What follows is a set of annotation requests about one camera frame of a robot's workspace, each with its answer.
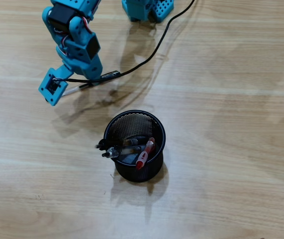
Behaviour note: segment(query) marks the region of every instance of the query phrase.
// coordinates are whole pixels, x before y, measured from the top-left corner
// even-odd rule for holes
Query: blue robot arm
[[[89,28],[100,1],[51,0],[53,7],[45,8],[42,13],[63,62],[57,70],[49,69],[39,87],[39,92],[52,106],[57,104],[68,86],[63,79],[74,73],[85,76],[92,85],[119,73],[101,76],[100,45],[96,34]],[[131,21],[145,21],[152,15],[155,21],[161,22],[174,8],[174,0],[122,0],[122,5]]]
[[[97,80],[102,73],[98,57],[100,45],[88,22],[93,20],[100,0],[51,0],[53,7],[44,9],[42,19],[53,40],[63,65],[50,68],[39,87],[40,93],[52,105],[56,105],[68,83],[54,81],[67,79],[74,73]]]

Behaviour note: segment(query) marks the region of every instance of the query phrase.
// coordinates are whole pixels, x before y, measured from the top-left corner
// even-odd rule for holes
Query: red marker
[[[138,156],[138,160],[136,161],[136,169],[140,170],[144,167],[144,164],[147,161],[149,153],[155,148],[155,139],[150,138],[146,144],[146,147],[143,152],[141,152],[140,156]]]

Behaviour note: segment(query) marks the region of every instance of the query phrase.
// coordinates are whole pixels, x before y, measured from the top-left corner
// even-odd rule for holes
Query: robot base
[[[131,21],[147,21],[152,16],[162,22],[174,9],[174,0],[122,0],[122,6]]]

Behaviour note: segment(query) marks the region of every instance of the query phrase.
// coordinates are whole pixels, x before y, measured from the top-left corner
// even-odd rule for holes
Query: black cable
[[[115,76],[111,76],[111,77],[105,77],[105,78],[100,78],[98,80],[79,80],[79,79],[61,79],[61,78],[55,78],[54,80],[55,81],[67,81],[67,82],[80,82],[80,83],[101,83],[101,82],[106,82],[106,81],[110,81],[110,80],[113,80],[113,79],[116,79],[116,78],[120,78],[122,76],[125,76],[127,74],[130,74],[132,73],[133,71],[137,70],[138,68],[140,68],[141,66],[145,65],[147,62],[149,62],[156,54],[158,48],[161,46],[162,44],[162,41],[164,40],[165,36],[166,36],[166,33],[168,31],[168,28],[170,27],[170,24],[172,23],[172,21],[174,21],[177,17],[180,17],[181,15],[183,15],[185,12],[187,12],[191,6],[193,5],[193,3],[195,2],[195,0],[192,0],[191,3],[189,4],[189,6],[182,12],[180,12],[179,14],[177,14],[176,16],[173,16],[169,22],[167,23],[167,26],[165,28],[165,31],[159,41],[159,43],[157,44],[154,52],[152,53],[152,55],[147,58],[145,61],[143,61],[142,63],[138,64],[137,66],[135,66],[134,68],[128,70],[128,71],[125,71],[123,73],[120,73],[118,75],[115,75]]]

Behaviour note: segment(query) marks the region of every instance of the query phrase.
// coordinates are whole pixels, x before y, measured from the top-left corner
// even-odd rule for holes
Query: wire
[[[168,28],[170,27],[172,21],[174,21],[176,18],[180,17],[181,15],[183,15],[185,12],[187,12],[191,6],[193,5],[193,3],[195,2],[195,0],[191,0],[191,3],[188,5],[188,7],[186,7],[186,9],[182,12],[180,12],[179,14],[173,16],[169,22],[167,23],[167,26],[165,28],[165,31],[159,41],[159,43],[157,44],[154,52],[152,53],[152,55],[147,58],[145,61],[143,61],[142,63],[138,64],[137,66],[135,66],[134,68],[128,70],[128,71],[125,71],[119,75],[116,75],[116,76],[111,76],[111,77],[107,77],[107,78],[100,78],[98,80],[78,80],[78,79],[61,79],[61,78],[54,78],[53,80],[56,80],[56,81],[67,81],[67,82],[81,82],[81,83],[100,83],[100,82],[106,82],[106,81],[110,81],[110,80],[113,80],[113,79],[116,79],[116,78],[120,78],[122,76],[125,76],[127,74],[130,74],[132,73],[133,71],[137,70],[138,68],[140,68],[141,66],[145,65],[146,63],[148,63],[156,54],[157,50],[159,49],[159,47],[161,46],[162,44],[162,41],[164,40],[165,36],[166,36],[166,33],[168,31]]]
[[[78,92],[78,91],[81,91],[85,88],[88,88],[88,87],[93,87],[94,85],[92,83],[86,83],[86,84],[82,84],[82,85],[79,85],[79,86],[74,86],[72,88],[69,88],[67,89],[63,94],[62,96],[67,96],[67,95],[70,95],[74,92]]]
[[[67,56],[67,54],[66,54],[63,50],[61,50],[60,47],[58,47],[58,48],[59,48],[59,50],[61,51],[61,53],[62,53],[63,55]]]
[[[82,20],[83,20],[84,26],[86,27],[86,30],[87,30],[90,34],[92,34],[92,31],[91,31],[91,29],[89,28],[88,20],[87,20],[84,16],[82,17]]]
[[[69,36],[69,35],[66,35],[66,36],[63,37],[62,40],[61,40],[61,45],[62,45],[63,48],[66,47],[65,44],[64,44],[64,42],[66,41],[66,39],[68,38],[68,36]]]
[[[59,30],[56,29],[56,28],[53,28],[53,30],[54,30],[54,32],[55,32],[56,34],[58,34],[58,35],[67,34],[66,32],[64,32],[64,31],[59,31]]]

